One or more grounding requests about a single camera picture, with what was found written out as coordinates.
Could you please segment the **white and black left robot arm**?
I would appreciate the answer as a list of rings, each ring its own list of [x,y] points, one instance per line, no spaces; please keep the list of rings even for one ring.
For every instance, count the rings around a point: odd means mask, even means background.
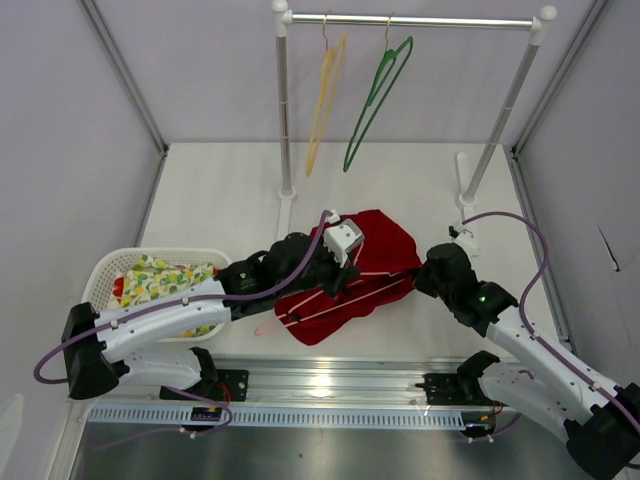
[[[298,293],[336,297],[359,274],[354,257],[363,242],[363,234],[340,227],[318,238],[292,233],[213,278],[139,306],[98,312],[88,302],[75,305],[61,337],[70,398],[93,399],[120,384],[158,386],[164,398],[175,390],[209,398],[218,376],[207,350],[192,347],[170,356],[146,346],[193,327],[272,310]]]

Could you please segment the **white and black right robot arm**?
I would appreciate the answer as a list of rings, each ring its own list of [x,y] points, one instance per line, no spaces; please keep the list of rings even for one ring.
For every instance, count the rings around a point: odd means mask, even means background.
[[[551,432],[574,462],[594,479],[613,479],[639,454],[639,387],[625,387],[578,359],[522,319],[523,306],[494,282],[481,281],[454,243],[431,248],[415,288],[440,299],[454,318],[509,352],[509,366],[488,352],[460,374],[458,395],[485,397],[518,410]]]

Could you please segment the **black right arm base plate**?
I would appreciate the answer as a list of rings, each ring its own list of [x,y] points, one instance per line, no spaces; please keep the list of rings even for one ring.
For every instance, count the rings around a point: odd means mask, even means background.
[[[474,405],[470,383],[454,373],[427,373],[414,386],[433,406]]]

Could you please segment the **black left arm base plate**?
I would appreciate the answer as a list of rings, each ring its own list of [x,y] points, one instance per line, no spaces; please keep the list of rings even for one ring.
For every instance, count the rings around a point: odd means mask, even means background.
[[[200,380],[186,392],[218,402],[245,402],[250,372],[241,369],[221,369],[218,380]]]

